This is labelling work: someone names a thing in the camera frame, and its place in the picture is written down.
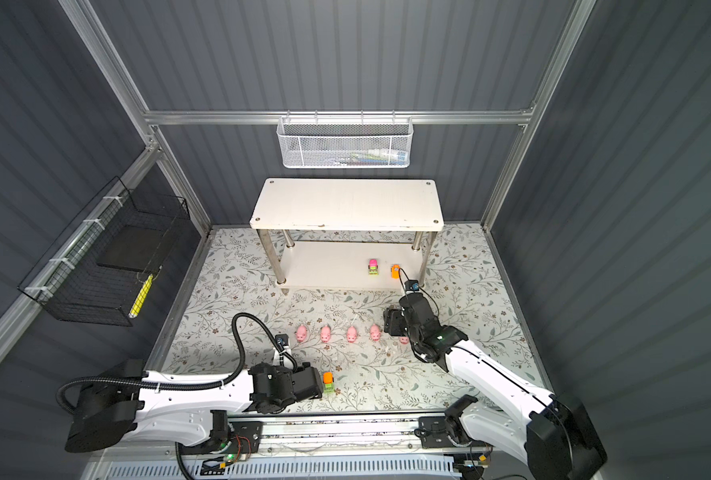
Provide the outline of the green orange mixer toy truck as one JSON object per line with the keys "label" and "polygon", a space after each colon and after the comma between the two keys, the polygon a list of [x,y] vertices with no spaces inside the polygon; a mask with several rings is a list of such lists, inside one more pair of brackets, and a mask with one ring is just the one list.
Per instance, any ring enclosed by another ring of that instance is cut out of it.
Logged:
{"label": "green orange mixer toy truck", "polygon": [[334,376],[333,376],[332,372],[327,371],[322,374],[322,383],[323,383],[323,391],[325,393],[335,392]]}

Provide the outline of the green pink mixer toy truck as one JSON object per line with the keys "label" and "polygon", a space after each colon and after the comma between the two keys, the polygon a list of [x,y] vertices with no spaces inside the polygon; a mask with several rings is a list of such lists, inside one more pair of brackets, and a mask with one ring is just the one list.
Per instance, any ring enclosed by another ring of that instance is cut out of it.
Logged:
{"label": "green pink mixer toy truck", "polygon": [[367,271],[371,276],[379,275],[379,262],[376,259],[369,260],[369,265],[367,265]]}

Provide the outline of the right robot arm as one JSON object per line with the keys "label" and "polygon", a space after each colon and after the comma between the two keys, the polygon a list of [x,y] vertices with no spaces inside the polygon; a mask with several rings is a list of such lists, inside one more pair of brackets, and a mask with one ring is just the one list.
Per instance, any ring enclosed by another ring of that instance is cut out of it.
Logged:
{"label": "right robot arm", "polygon": [[445,410],[445,434],[455,445],[491,444],[521,460],[535,479],[591,479],[609,456],[583,402],[520,378],[467,334],[443,325],[421,292],[385,310],[385,333],[405,338],[415,357],[467,382],[495,407],[465,395]]}

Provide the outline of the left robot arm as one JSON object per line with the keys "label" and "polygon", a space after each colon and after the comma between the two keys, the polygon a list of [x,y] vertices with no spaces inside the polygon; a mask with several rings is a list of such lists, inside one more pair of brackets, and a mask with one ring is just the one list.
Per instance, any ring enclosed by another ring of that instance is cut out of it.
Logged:
{"label": "left robot arm", "polygon": [[101,376],[63,385],[57,398],[72,417],[65,441],[69,453],[95,452],[121,441],[163,441],[201,454],[235,453],[256,443],[256,434],[232,425],[234,414],[279,414],[323,393],[322,377],[309,363],[259,363],[221,376],[163,374],[128,360]]}

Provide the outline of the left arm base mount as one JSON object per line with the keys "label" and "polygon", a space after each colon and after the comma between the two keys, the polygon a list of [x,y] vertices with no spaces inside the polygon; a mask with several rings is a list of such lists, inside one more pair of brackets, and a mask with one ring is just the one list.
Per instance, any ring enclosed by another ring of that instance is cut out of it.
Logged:
{"label": "left arm base mount", "polygon": [[195,446],[183,446],[184,455],[249,455],[256,453],[262,437],[263,424],[259,421],[237,421],[218,426],[209,438]]}

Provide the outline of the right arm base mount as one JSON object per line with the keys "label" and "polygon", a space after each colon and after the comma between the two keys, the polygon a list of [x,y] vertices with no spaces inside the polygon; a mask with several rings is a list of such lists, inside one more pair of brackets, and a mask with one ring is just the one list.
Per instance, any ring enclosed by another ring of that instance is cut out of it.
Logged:
{"label": "right arm base mount", "polygon": [[417,422],[413,434],[425,449],[491,447],[487,442],[471,438],[457,420],[449,420],[444,415],[421,416]]}

